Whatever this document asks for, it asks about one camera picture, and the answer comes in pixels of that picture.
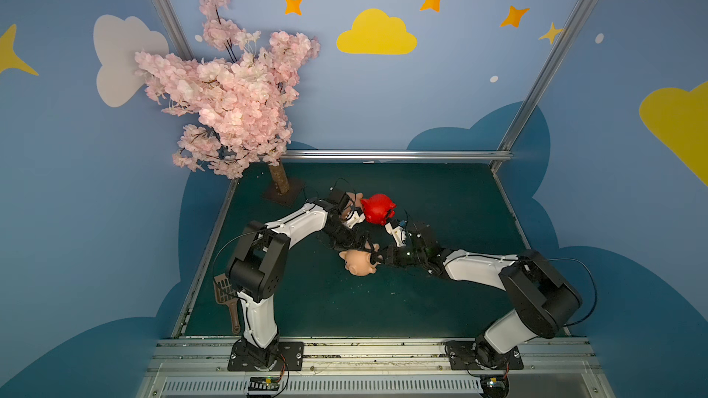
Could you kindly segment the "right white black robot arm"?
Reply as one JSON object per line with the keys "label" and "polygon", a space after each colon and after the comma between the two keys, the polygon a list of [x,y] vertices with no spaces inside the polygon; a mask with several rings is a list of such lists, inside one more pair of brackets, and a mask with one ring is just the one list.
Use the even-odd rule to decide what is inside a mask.
{"label": "right white black robot arm", "polygon": [[578,290],[540,252],[493,255],[444,248],[427,225],[388,233],[395,242],[372,252],[374,265],[420,267],[431,276],[495,287],[508,296],[512,311],[488,326],[471,348],[453,354],[455,360],[483,370],[506,369],[519,345],[536,337],[553,339],[583,305]]}

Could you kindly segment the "tan piggy bank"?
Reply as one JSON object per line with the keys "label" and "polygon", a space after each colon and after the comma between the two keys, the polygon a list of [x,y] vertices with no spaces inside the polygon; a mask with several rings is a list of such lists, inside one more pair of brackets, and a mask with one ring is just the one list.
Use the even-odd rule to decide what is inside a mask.
{"label": "tan piggy bank", "polygon": [[342,219],[344,221],[350,221],[353,217],[359,222],[365,220],[365,215],[363,214],[363,204],[361,200],[363,199],[363,193],[347,193],[348,201],[342,212]]}
{"label": "tan piggy bank", "polygon": [[368,276],[376,273],[377,267],[381,263],[376,259],[380,249],[378,243],[367,246],[362,250],[346,250],[339,252],[339,257],[344,261],[345,269],[352,276]]}

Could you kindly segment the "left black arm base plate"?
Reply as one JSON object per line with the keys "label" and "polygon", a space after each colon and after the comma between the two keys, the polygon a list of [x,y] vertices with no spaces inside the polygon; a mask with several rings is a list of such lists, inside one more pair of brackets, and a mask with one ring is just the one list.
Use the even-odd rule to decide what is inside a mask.
{"label": "left black arm base plate", "polygon": [[228,371],[301,371],[303,342],[274,341],[267,348],[258,348],[245,339],[232,346]]}

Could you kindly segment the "red piggy bank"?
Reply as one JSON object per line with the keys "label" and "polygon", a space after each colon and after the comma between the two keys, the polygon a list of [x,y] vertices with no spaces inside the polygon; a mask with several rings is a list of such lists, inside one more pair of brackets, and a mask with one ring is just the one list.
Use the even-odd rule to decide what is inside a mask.
{"label": "red piggy bank", "polygon": [[396,204],[382,193],[361,199],[361,208],[366,221],[374,225],[385,226],[396,215]]}

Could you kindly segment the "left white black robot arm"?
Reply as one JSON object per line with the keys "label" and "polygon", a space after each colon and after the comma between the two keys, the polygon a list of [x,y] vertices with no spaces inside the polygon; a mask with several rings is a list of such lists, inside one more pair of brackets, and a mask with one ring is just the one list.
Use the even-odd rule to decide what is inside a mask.
{"label": "left white black robot arm", "polygon": [[337,251],[368,254],[374,249],[357,232],[363,209],[350,199],[316,200],[275,221],[250,222],[232,239],[232,255],[222,275],[213,278],[219,303],[230,309],[241,338],[233,345],[230,371],[300,370],[303,344],[283,344],[275,319],[275,293],[284,279],[289,250],[317,232],[330,237]]}

